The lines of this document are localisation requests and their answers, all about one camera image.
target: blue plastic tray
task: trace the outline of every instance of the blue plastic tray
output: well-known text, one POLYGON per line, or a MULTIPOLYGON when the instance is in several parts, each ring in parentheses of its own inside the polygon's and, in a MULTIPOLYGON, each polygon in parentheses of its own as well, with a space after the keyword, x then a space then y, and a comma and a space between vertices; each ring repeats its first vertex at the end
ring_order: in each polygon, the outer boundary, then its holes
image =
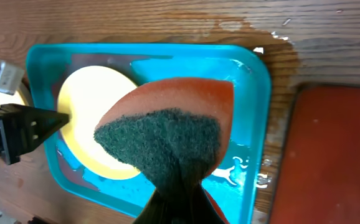
MULTIPOLYGON (((231 223, 251 222, 271 89, 268 71, 255 54, 234 45, 35 45, 27 56, 35 106, 56 109, 62 82, 86 65, 113 67, 138 85, 172 77, 231 81, 235 91, 231 142, 223 163, 202 185, 231 223)), ((154 190, 143 174, 109 180, 90 172, 74 158, 59 133, 46 140, 45 151, 51 173, 62 188, 132 217, 142 211, 154 190), (81 175, 80 180, 64 175, 65 166, 81 175)))

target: red surface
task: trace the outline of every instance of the red surface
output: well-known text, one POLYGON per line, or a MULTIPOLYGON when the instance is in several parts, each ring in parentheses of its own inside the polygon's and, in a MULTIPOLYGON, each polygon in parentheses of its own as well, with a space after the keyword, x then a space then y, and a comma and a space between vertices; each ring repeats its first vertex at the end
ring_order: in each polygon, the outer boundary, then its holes
POLYGON ((360 223, 360 89, 300 94, 270 223, 360 223))

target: robotic arm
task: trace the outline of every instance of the robotic arm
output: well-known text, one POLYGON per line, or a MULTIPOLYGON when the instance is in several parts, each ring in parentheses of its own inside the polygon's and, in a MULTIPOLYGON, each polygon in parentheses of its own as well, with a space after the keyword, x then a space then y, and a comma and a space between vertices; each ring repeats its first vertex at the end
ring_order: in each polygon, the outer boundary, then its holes
MULTIPOLYGON (((0 61, 0 92, 13 95, 25 74, 23 69, 0 61)), ((20 161, 48 137, 67 124, 69 116, 30 106, 6 104, 0 107, 0 158, 7 165, 20 161)))

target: wood grain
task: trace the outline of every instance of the wood grain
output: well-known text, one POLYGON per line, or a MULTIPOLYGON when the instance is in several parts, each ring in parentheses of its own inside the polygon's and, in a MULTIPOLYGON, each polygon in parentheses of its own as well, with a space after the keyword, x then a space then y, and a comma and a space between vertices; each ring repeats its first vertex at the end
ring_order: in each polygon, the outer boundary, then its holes
MULTIPOLYGON (((262 166, 262 173, 274 177, 295 87, 360 83, 358 0, 0 0, 0 58, 24 66, 30 46, 61 42, 264 47, 260 57, 271 73, 273 94, 263 158, 273 164, 262 166)), ((60 189, 42 149, 26 157, 32 161, 0 164, 0 208, 12 216, 38 215, 57 223, 131 222, 60 189)), ((258 191, 255 208, 261 212, 254 222, 264 222, 272 190, 273 185, 258 191)))

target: green scouring pad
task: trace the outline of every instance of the green scouring pad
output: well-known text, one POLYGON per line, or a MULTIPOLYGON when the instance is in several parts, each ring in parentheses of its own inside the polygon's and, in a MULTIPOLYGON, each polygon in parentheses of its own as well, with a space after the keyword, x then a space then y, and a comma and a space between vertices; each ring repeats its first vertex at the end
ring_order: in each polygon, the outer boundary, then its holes
POLYGON ((94 138, 120 162, 137 167, 162 198, 183 206, 216 162, 218 120, 178 108, 122 116, 95 130, 94 138))

